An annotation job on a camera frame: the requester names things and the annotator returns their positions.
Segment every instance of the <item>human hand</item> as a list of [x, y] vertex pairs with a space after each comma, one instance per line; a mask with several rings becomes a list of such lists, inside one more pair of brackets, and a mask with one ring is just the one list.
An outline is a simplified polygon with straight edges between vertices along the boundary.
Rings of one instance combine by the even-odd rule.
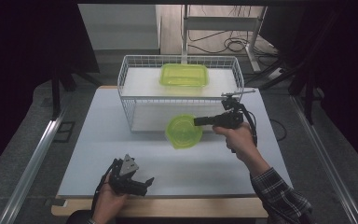
[[242, 123], [237, 129], [213, 126], [213, 131], [225, 136], [227, 148], [235, 150], [237, 158], [246, 164], [253, 177], [261, 175], [269, 169], [269, 165], [264, 161], [253, 142], [248, 123]]
[[95, 204], [92, 219], [98, 224], [107, 223], [115, 217], [128, 198], [128, 194], [117, 195], [109, 185], [109, 175], [106, 176], [104, 184], [100, 189], [97, 203]]

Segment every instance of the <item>plaid sleeve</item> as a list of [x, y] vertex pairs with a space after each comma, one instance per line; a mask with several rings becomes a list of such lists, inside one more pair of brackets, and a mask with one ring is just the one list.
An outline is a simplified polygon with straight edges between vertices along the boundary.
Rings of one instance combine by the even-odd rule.
[[301, 223], [300, 217], [311, 213], [308, 200], [290, 188], [274, 168], [251, 177], [251, 182], [268, 212], [268, 223]]

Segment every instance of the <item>green bowl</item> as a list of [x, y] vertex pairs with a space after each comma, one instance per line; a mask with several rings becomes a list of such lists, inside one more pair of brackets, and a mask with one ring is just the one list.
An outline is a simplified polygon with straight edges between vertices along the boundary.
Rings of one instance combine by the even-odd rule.
[[194, 116], [182, 114], [172, 118], [165, 129], [165, 135], [173, 148], [190, 148], [202, 137], [202, 128], [194, 126]]

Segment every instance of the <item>plastic lid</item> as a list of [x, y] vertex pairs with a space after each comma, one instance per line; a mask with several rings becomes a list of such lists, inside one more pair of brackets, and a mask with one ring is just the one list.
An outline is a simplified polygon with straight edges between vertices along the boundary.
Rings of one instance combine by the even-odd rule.
[[203, 87], [208, 85], [208, 69], [202, 64], [166, 63], [159, 83], [164, 86]]
[[202, 128], [194, 126], [194, 116], [179, 115], [171, 119], [165, 135], [170, 140], [173, 148], [189, 148], [195, 146], [202, 137]]

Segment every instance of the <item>white table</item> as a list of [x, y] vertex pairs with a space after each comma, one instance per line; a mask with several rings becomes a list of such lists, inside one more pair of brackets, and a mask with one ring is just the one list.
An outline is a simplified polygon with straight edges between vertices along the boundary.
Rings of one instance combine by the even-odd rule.
[[[255, 114], [258, 148], [291, 185], [260, 93], [242, 102]], [[116, 89], [98, 89], [63, 177], [58, 196], [88, 198], [114, 158], [130, 154], [140, 166], [133, 177], [155, 181], [146, 197], [205, 198], [254, 195], [245, 165], [226, 149], [225, 138], [205, 133], [189, 149], [175, 150], [164, 133], [132, 133]]]

